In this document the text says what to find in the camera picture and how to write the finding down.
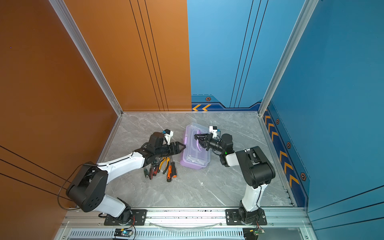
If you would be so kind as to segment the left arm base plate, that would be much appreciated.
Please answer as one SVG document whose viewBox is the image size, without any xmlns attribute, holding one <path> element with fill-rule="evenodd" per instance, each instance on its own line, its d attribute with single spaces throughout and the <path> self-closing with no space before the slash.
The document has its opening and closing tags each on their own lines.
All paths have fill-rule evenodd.
<svg viewBox="0 0 384 240">
<path fill-rule="evenodd" d="M 115 218 L 107 215 L 105 218 L 105 226 L 143 226 L 146 221 L 147 210 L 133 209 L 124 211 L 119 217 Z"/>
</svg>

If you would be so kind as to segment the clear toolbox lid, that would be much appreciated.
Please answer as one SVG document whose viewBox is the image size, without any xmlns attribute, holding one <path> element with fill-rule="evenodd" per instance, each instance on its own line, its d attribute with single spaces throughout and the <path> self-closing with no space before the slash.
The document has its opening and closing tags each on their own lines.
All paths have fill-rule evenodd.
<svg viewBox="0 0 384 240">
<path fill-rule="evenodd" d="M 195 134 L 208 134 L 209 129 L 197 123 L 192 123 L 186 127 L 183 157 L 180 164 L 184 167 L 199 170 L 205 168 L 211 161 L 211 154 L 204 149 L 199 141 L 195 139 Z"/>
</svg>

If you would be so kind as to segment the green handled ratchet wrench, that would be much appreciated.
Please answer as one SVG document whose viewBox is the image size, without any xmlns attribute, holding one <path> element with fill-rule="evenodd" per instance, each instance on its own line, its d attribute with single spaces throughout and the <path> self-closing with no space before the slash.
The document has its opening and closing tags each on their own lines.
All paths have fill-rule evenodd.
<svg viewBox="0 0 384 240">
<path fill-rule="evenodd" d="M 143 167 L 144 175 L 148 179 L 150 177 L 150 173 L 146 167 Z"/>
</svg>

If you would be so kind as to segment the purple toolbox base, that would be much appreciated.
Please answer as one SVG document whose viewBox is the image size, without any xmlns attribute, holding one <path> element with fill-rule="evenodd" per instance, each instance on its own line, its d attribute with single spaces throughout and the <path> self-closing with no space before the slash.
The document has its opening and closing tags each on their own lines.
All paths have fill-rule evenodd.
<svg viewBox="0 0 384 240">
<path fill-rule="evenodd" d="M 211 154 L 195 140 L 194 134 L 185 134 L 184 144 L 186 148 L 183 150 L 182 160 L 180 164 L 184 167 L 199 170 L 207 167 L 211 161 Z"/>
</svg>

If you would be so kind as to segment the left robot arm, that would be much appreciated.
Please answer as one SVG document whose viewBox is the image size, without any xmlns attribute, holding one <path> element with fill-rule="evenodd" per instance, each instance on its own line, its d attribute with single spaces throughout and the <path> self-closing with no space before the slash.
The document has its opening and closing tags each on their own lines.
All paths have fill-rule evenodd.
<svg viewBox="0 0 384 240">
<path fill-rule="evenodd" d="M 133 218 L 129 204 L 106 194 L 107 185 L 114 179 L 156 165 L 158 160 L 182 153 L 186 145 L 172 142 L 173 132 L 166 129 L 154 132 L 148 142 L 132 153 L 100 164 L 91 162 L 81 165 L 70 183 L 66 195 L 85 212 L 100 212 L 113 218 L 119 225 L 127 225 Z"/>
</svg>

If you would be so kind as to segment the red black ratchet wrench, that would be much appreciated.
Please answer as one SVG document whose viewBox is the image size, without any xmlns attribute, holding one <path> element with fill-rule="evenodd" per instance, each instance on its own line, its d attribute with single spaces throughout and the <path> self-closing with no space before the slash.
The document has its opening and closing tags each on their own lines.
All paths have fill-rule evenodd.
<svg viewBox="0 0 384 240">
<path fill-rule="evenodd" d="M 154 175 L 154 165 L 151 165 L 150 167 L 150 173 L 149 173 L 149 179 L 152 180 L 153 179 L 153 175 Z"/>
</svg>

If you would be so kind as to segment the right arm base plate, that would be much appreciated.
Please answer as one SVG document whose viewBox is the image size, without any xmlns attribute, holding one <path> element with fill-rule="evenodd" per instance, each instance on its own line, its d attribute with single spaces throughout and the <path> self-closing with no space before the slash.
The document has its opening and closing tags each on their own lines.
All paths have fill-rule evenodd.
<svg viewBox="0 0 384 240">
<path fill-rule="evenodd" d="M 229 226 L 236 225 L 260 225 L 268 224 L 265 211 L 259 208 L 253 212 L 246 212 L 243 208 L 226 209 L 226 221 Z"/>
</svg>

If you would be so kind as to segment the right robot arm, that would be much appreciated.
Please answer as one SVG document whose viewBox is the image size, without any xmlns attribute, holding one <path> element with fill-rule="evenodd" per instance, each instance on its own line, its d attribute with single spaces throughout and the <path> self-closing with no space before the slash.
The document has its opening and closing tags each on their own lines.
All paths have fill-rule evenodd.
<svg viewBox="0 0 384 240">
<path fill-rule="evenodd" d="M 246 225 L 267 225 L 261 199 L 267 186 L 276 176 L 276 171 L 260 147 L 235 152 L 233 137 L 223 134 L 215 138 L 213 133 L 195 134 L 195 140 L 204 149 L 213 150 L 225 167 L 239 166 L 246 182 L 245 195 L 240 201 L 240 220 Z"/>
</svg>

